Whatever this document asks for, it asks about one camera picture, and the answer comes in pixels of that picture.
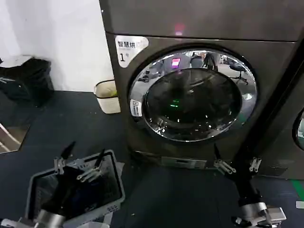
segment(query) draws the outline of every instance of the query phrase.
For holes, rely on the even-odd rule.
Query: dark floor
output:
[[[0,217],[16,220],[24,215],[30,177],[52,168],[53,158],[76,140],[74,158],[109,148],[126,163],[126,200],[112,227],[234,227],[230,217],[240,214],[233,183],[213,171],[135,165],[128,156],[121,115],[102,113],[92,93],[56,92],[45,107],[27,109],[25,120],[19,119],[22,111],[8,112],[0,101],[2,123],[32,123],[20,151],[0,155]],[[291,181],[258,177],[254,182],[267,204],[284,209],[283,228],[303,224],[304,211],[295,208],[300,199]]]

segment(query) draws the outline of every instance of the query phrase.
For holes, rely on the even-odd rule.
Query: dark gray washing machine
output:
[[[254,149],[263,159],[260,173],[304,179],[304,66],[279,100]]]
[[[212,165],[214,143],[224,160],[232,159],[304,24],[300,1],[100,5],[130,148],[188,168]]]

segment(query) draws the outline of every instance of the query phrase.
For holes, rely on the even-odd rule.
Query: trash bin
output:
[[[94,94],[104,113],[120,113],[120,105],[114,80],[99,82],[94,88]]]

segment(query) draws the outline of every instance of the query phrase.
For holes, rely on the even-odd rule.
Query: black garbage bag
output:
[[[49,61],[32,57],[20,66],[1,65],[0,91],[8,99],[42,106],[52,96],[54,89],[49,76]]]

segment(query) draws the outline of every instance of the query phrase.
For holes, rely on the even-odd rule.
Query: laundry basket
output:
[[[99,82],[94,88],[94,94],[104,113],[113,114],[120,112],[120,106],[114,80]]]
[[[72,161],[67,166],[87,171],[92,168],[96,162],[99,153]],[[86,213],[69,218],[63,224],[63,228],[75,228],[81,224],[93,221],[107,213],[120,209],[124,201],[124,188],[117,167],[121,167],[116,161],[114,152],[106,150],[104,152],[104,161],[106,166],[103,171],[104,190],[101,201],[97,201],[97,208],[90,208]],[[28,201],[25,218],[35,220],[41,209],[41,205],[47,202],[54,193],[57,186],[57,179],[54,169],[35,174],[30,181],[28,190]]]

